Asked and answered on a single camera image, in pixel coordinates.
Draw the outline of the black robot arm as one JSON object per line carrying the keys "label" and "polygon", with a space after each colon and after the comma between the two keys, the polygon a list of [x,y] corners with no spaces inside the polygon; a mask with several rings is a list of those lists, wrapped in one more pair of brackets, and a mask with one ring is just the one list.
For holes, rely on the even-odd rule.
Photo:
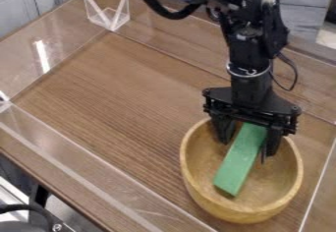
{"label": "black robot arm", "polygon": [[282,58],[288,44],[280,0],[181,0],[188,6],[177,13],[186,17],[204,5],[217,21],[228,45],[229,87],[204,90],[204,110],[217,137],[228,143],[234,123],[244,121],[266,129],[261,152],[277,153],[281,138],[296,131],[300,108],[273,91],[273,61]]}

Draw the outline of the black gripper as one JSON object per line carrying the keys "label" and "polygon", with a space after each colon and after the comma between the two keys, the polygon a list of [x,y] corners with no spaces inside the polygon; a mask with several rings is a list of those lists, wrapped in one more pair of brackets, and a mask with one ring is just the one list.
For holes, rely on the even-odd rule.
{"label": "black gripper", "polygon": [[222,144],[228,144],[234,134],[236,121],[252,123],[266,129],[266,137],[261,145],[261,162],[274,156],[282,135],[296,133],[297,117],[301,109],[281,98],[272,90],[260,104],[252,102],[237,104],[232,102],[229,87],[209,87],[202,91],[205,98],[204,111],[210,117],[216,137]]}

